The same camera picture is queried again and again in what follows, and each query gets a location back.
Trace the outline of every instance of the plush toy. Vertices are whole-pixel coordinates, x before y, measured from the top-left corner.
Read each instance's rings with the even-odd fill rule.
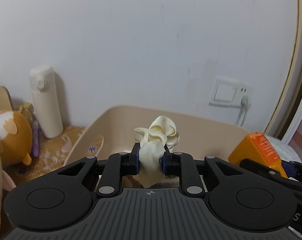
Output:
[[[24,103],[23,105],[19,106],[18,112],[23,114],[23,116],[27,119],[30,127],[32,127],[32,123],[34,121],[32,116],[32,105],[30,103]]]
[[[32,130],[23,114],[0,111],[0,156],[2,166],[31,164]]]

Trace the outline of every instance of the white thermos bottle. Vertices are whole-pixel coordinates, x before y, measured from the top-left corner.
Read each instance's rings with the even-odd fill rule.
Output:
[[[53,68],[43,65],[31,69],[30,84],[37,120],[44,136],[54,138],[62,133],[63,126]]]

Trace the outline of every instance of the electrical outlet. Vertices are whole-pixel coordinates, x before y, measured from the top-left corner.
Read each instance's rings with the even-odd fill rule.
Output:
[[[251,100],[253,94],[253,87],[249,87],[246,84],[239,83],[235,96],[231,102],[231,107],[241,107],[241,100],[243,96],[248,96]]]

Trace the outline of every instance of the orange box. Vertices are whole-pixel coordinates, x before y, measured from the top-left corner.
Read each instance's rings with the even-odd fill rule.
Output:
[[[230,163],[239,166],[244,159],[250,159],[280,172],[282,177],[287,175],[282,168],[281,158],[263,133],[248,134],[230,154]]]

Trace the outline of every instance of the plastic tub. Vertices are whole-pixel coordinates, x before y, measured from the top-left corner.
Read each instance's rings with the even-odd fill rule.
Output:
[[[87,156],[87,149],[99,135],[103,136],[103,146],[97,153],[99,160],[107,159],[113,153],[131,152],[135,143],[133,129],[149,128],[159,115],[171,118],[180,133],[180,142],[174,148],[174,152],[189,153],[197,160],[203,160],[207,155],[215,155],[227,161],[231,152],[248,134],[239,126],[187,114],[134,106],[115,106],[84,130],[64,165]]]

